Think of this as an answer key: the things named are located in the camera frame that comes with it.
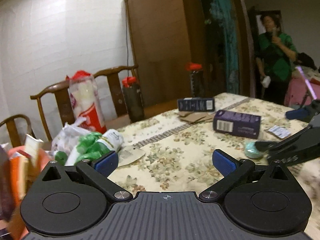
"checkered stripe on tablecloth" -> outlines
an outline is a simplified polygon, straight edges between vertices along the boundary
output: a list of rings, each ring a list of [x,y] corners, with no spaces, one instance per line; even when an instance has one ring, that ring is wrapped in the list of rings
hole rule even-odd
[[[239,106],[239,105],[241,105],[241,104],[243,104],[243,103],[247,103],[247,102],[249,102],[250,100],[251,100],[251,98],[246,98],[246,99],[244,99],[244,100],[242,100],[242,101],[240,101],[240,102],[238,102],[238,103],[234,103],[234,104],[232,104],[232,105],[230,105],[230,106],[225,107],[223,110],[230,110],[230,109],[232,109],[232,108],[234,108],[234,107],[237,107],[237,106]],[[141,148],[141,147],[143,147],[143,146],[145,146],[145,145],[147,145],[147,144],[149,144],[149,143],[155,143],[155,142],[160,141],[160,140],[162,140],[162,139],[164,139],[164,138],[167,138],[167,137],[169,137],[169,136],[171,136],[171,135],[173,135],[173,134],[175,134],[175,133],[177,133],[177,132],[180,132],[180,131],[182,131],[182,130],[185,130],[185,129],[193,126],[193,125],[195,125],[195,123],[187,123],[187,124],[178,126],[178,127],[176,127],[176,128],[167,130],[167,131],[165,131],[165,132],[163,132],[163,133],[161,133],[161,134],[158,134],[158,135],[155,135],[155,136],[150,137],[150,138],[148,138],[148,139],[139,141],[139,142],[135,143],[133,146],[138,147],[138,148]]]

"metal screw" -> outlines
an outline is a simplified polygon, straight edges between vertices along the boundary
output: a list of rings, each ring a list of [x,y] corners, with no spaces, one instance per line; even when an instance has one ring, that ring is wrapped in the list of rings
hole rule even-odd
[[[206,191],[202,192],[202,196],[204,198],[215,198],[218,196],[218,193],[216,193],[215,191],[212,191],[212,190],[206,190]]]
[[[127,191],[118,191],[115,193],[115,197],[118,199],[125,199],[130,196],[129,192]]]

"chair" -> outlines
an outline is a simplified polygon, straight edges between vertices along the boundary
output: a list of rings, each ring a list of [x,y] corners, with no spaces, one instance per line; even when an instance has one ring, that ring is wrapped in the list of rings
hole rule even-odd
[[[118,74],[119,74],[119,72],[121,72],[123,70],[127,70],[128,72],[131,71],[132,76],[137,77],[137,73],[136,73],[137,68],[138,68],[137,65],[119,66],[119,67],[113,67],[113,68],[100,70],[93,75],[94,78],[97,78],[99,76],[106,76],[107,77],[112,101],[115,106],[117,116],[127,114],[127,108],[124,103],[124,97],[122,94]],[[46,87],[37,95],[30,96],[31,100],[37,100],[41,121],[42,121],[45,133],[46,133],[49,141],[52,140],[52,137],[51,137],[46,119],[44,117],[44,112],[43,112],[43,108],[42,108],[42,104],[41,104],[41,98],[42,98],[42,96],[44,96],[45,94],[48,94],[48,93],[54,94],[54,96],[56,98],[57,105],[58,105],[58,110],[59,110],[62,125],[64,125],[66,122],[68,124],[72,124],[75,122],[75,117],[73,115],[72,106],[70,103],[68,88],[69,88],[69,81],[65,80],[65,81],[62,81],[62,82],[59,82],[59,83],[56,83],[56,84],[53,84],[51,86]]]
[[[28,125],[27,126],[27,134],[30,134],[32,137],[35,137],[35,135],[34,135],[34,133],[32,131],[32,128],[31,128],[31,122],[30,122],[29,117],[27,117],[24,114],[16,114],[16,115],[10,116],[9,118],[4,119],[0,123],[0,127],[3,126],[4,124],[7,125],[7,130],[8,130],[8,133],[9,133],[9,137],[10,137],[10,141],[11,141],[12,147],[18,147],[18,146],[23,145],[23,143],[21,143],[21,140],[20,140],[20,136],[19,136],[19,133],[18,133],[18,130],[17,130],[16,123],[14,121],[16,118],[23,118],[24,120],[26,120],[27,125]]]

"woman's arm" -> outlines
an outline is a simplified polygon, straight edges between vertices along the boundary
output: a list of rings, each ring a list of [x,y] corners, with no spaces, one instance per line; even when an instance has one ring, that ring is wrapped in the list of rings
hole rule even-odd
[[[262,63],[262,60],[260,58],[256,58],[256,62],[257,62],[257,66],[258,66],[258,70],[259,70],[259,73],[262,77],[265,77],[265,73],[264,73],[264,67],[263,67],[263,63]]]
[[[286,47],[282,42],[279,37],[272,37],[272,43],[276,44],[286,55],[289,59],[291,59],[293,62],[296,61],[297,59],[297,53]]]

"white wall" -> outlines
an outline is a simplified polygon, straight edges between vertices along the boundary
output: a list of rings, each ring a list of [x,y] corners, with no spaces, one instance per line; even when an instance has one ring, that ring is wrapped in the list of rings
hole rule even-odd
[[[133,64],[129,41],[129,64]],[[124,0],[4,0],[0,3],[0,120],[31,118],[46,139],[30,95],[84,69],[95,73],[127,62]],[[116,117],[107,81],[98,79],[106,119]],[[43,97],[52,136],[61,129],[54,95]],[[6,129],[0,129],[0,142]]]
[[[320,0],[245,0],[247,9],[281,10],[284,31],[320,66]]]

